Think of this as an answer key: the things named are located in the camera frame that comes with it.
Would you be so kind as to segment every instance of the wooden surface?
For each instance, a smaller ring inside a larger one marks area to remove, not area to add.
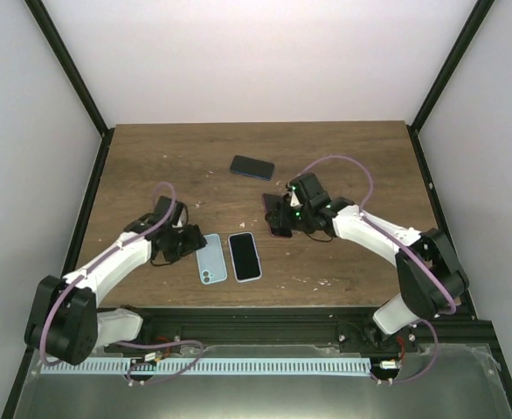
[[[398,282],[382,258],[341,239],[325,244],[303,234],[278,239],[268,233],[262,193],[284,193],[287,181],[330,154],[351,155],[370,170],[375,192],[369,212],[420,230],[435,226],[403,122],[122,125],[114,133],[80,264],[151,211],[152,189],[164,180],[188,205],[191,223],[221,236],[229,278],[202,285],[194,255],[172,266],[146,264],[118,284],[104,306],[383,304],[398,292]],[[272,181],[230,173],[234,155],[274,162]],[[346,161],[327,161],[313,171],[332,198],[358,202],[366,193],[364,174]],[[263,271],[261,279],[244,284],[234,278],[226,243],[240,231],[254,234]]]

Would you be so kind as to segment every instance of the black metal frame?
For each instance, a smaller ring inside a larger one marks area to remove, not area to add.
[[[85,236],[87,223],[93,202],[99,187],[100,177],[107,159],[114,129],[109,129],[100,115],[86,84],[73,63],[61,36],[59,35],[46,7],[41,0],[25,0],[38,26],[44,33],[62,68],[70,79],[83,106],[97,127],[102,138],[99,152],[93,167],[93,173],[87,185],[84,201],[73,233],[70,249],[63,267],[63,274],[75,269],[81,245]],[[450,232],[446,224],[444,212],[432,182],[431,174],[419,141],[419,131],[435,107],[448,80],[464,55],[467,47],[479,29],[483,18],[488,14],[494,0],[478,0],[466,21],[453,49],[435,79],[431,90],[419,109],[419,112],[408,126],[410,139],[415,152],[419,169],[423,177],[427,194],[432,205],[437,225],[448,236]],[[437,319],[433,322],[439,340],[443,343],[487,343],[492,355],[501,363],[500,376],[507,392],[512,408],[512,379],[502,357],[501,347],[495,336],[490,321],[476,319],[474,305],[469,292],[462,298],[460,310],[452,319]],[[363,356],[392,356],[396,350],[387,347],[377,351],[367,348],[359,339],[355,339],[354,325],[362,325],[370,318],[376,307],[362,308],[284,308],[284,309],[141,309],[146,319],[142,336],[146,339],[154,333],[179,335],[182,339],[200,339],[206,344],[250,344],[273,342],[275,344],[331,344],[336,342],[340,334],[348,337],[338,342],[343,352],[359,352]],[[427,329],[418,327],[415,334],[418,342],[432,341]],[[31,362],[32,351],[27,349],[21,362],[17,378],[10,397],[6,403],[2,418],[14,416],[17,401],[21,394],[24,379]]]

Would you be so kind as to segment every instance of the robotic arm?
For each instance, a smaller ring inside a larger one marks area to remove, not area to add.
[[[62,279],[44,278],[38,284],[32,304],[25,343],[39,348],[52,305],[81,276],[83,279],[67,295],[50,325],[46,352],[78,365],[96,347],[135,339],[142,327],[142,317],[125,309],[97,313],[100,302],[133,269],[153,261],[159,253],[168,264],[173,264],[206,245],[198,226],[188,224],[188,209],[180,202],[176,202],[165,223],[144,237],[137,237],[159,223],[170,204],[171,200],[162,196],[153,213],[145,214],[126,226],[118,239],[97,258]]]
[[[469,287],[467,276],[444,233],[436,229],[427,232],[406,229],[364,214],[375,226],[430,264],[429,271],[453,299]],[[322,230],[331,237],[360,244],[396,267],[400,294],[374,313],[374,326],[365,331],[373,343],[386,340],[417,319],[432,319],[448,307],[445,297],[423,270],[398,245],[363,220],[358,205],[346,198],[331,200],[312,173],[300,175],[287,185],[283,202],[266,214],[266,221],[274,228],[308,234]]]

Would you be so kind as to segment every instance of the cable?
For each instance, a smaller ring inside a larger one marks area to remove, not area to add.
[[[421,378],[423,375],[425,375],[429,372],[429,370],[434,365],[434,362],[437,360],[437,357],[439,356],[439,337],[437,336],[437,331],[434,330],[434,327],[432,326],[432,324],[429,323],[427,320],[419,319],[419,320],[417,320],[416,324],[417,323],[423,323],[425,326],[427,326],[431,330],[432,340],[434,340],[434,350],[432,352],[431,360],[429,361],[429,363],[427,364],[427,366],[425,368],[423,368],[421,371],[419,371],[415,375],[413,375],[409,378],[404,378],[403,380],[392,381],[391,385],[392,384],[406,384],[407,382],[412,382],[412,381],[417,380],[418,378]],[[370,378],[372,378],[374,381],[376,381],[378,383],[382,383],[382,380],[378,379],[373,373],[370,373]]]
[[[405,357],[405,342],[404,342],[404,338],[402,338],[400,336],[397,336],[396,340],[398,341],[399,347],[401,349],[401,352],[400,352],[400,355],[399,355],[399,360],[400,360],[401,364],[404,365],[404,357]]]
[[[321,240],[320,238],[314,238],[312,236],[310,236],[306,231],[305,231],[305,234],[307,235],[307,237],[311,240],[314,240],[315,242],[319,242],[319,243],[329,243],[331,242],[332,240],[334,240],[334,238],[332,236],[328,236],[329,237],[329,240]]]
[[[116,342],[116,344],[120,345],[121,347],[132,347],[133,349],[164,349],[167,347],[179,347],[181,345],[196,345],[197,347],[200,348],[200,352],[196,355],[196,357],[192,360],[190,364],[186,365],[186,367],[180,369],[179,371],[176,371],[174,374],[167,375],[166,377],[163,377],[159,380],[151,379],[148,381],[144,381],[142,385],[148,386],[177,378],[179,375],[184,374],[186,371],[194,367],[202,359],[202,355],[204,354],[204,345],[202,345],[202,342],[198,340],[180,340],[178,342],[160,343],[156,345],[140,345],[137,343],[130,342]],[[126,373],[126,378],[128,378],[128,383],[130,386],[132,386],[134,383],[134,380],[131,377],[132,372],[143,365],[151,366],[151,364],[149,364],[148,362],[140,362],[138,364],[130,366],[128,372]]]
[[[370,174],[370,171],[359,161],[348,157],[346,155],[327,155],[325,157],[322,157],[312,163],[310,163],[308,166],[306,166],[302,172],[300,172],[298,175],[301,175],[305,172],[307,172],[310,168],[315,166],[316,164],[329,160],[329,159],[340,159],[340,160],[346,160],[350,161],[354,164],[356,164],[367,176],[367,179],[369,180],[369,190],[367,192],[367,195],[365,198],[359,203],[359,213],[361,215],[361,218],[363,221],[365,221],[372,229],[378,231],[380,234],[388,238],[391,242],[393,242],[403,253],[405,253],[409,259],[413,261],[414,264],[416,264],[421,271],[431,280],[431,282],[437,287],[437,289],[440,291],[440,293],[444,296],[446,302],[448,303],[449,309],[447,311],[440,312],[441,314],[454,314],[456,313],[456,303],[454,302],[454,299],[452,296],[448,293],[446,288],[440,283],[440,281],[435,277],[432,272],[429,270],[429,268],[423,263],[421,259],[419,259],[415,253],[413,253],[405,244],[397,240],[395,237],[393,237],[390,233],[382,229],[381,227],[378,227],[376,224],[374,224],[368,217],[366,212],[364,212],[363,208],[364,205],[370,200],[370,197],[372,196],[372,191],[374,190],[374,182],[372,181],[372,175]]]
[[[153,202],[155,204],[156,202],[156,194],[159,191],[159,189],[163,186],[166,186],[170,189],[171,193],[171,199],[170,199],[170,206],[169,209],[167,209],[167,212],[161,218],[161,220],[156,223],[153,227],[150,227],[149,229],[145,230],[143,233],[138,234],[137,236],[131,237],[128,240],[125,240],[121,243],[121,247],[125,247],[131,243],[133,243],[136,240],[139,240],[141,238],[144,238],[149,233],[151,233],[154,230],[157,230],[159,227],[161,227],[167,219],[169,219],[170,214],[172,213],[172,210],[175,208],[175,202],[176,202],[176,191],[175,187],[172,186],[171,183],[168,182],[160,182],[157,184],[153,191]],[[113,246],[112,248],[109,248],[108,251],[97,258],[91,265],[87,268],[87,274],[91,274],[100,264],[102,264],[105,260],[113,256],[121,247],[118,245]],[[76,279],[74,279],[66,288],[65,290],[58,296],[56,301],[54,301],[54,304],[52,305],[52,308],[50,312],[48,312],[48,315],[46,316],[45,324],[43,325],[42,333],[40,334],[40,342],[38,344],[38,356],[40,357],[40,360],[43,362],[44,365],[48,367],[53,367],[55,365],[58,365],[62,360],[56,360],[53,362],[50,362],[46,359],[46,337],[48,336],[48,332],[50,331],[50,327],[52,325],[52,322],[54,321],[54,316],[56,315],[56,312],[62,306],[62,303],[66,299],[66,297],[69,295],[69,293],[72,291],[75,286],[81,282],[83,279],[85,279],[85,276],[79,275]]]

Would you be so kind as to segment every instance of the black smartphone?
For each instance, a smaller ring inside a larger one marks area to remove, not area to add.
[[[273,169],[275,165],[269,161],[262,161],[244,157],[243,155],[235,155],[232,159],[231,167],[233,173],[257,177],[269,181],[272,179]]]
[[[232,269],[239,282],[254,281],[262,277],[256,243],[252,233],[239,233],[229,236]]]
[[[275,209],[275,205],[277,203],[281,203],[283,198],[280,195],[263,194],[262,200],[264,201],[265,214],[267,214],[271,210]],[[274,237],[291,238],[293,236],[293,232],[290,229],[284,227],[274,228],[269,224],[268,226],[270,234]]]

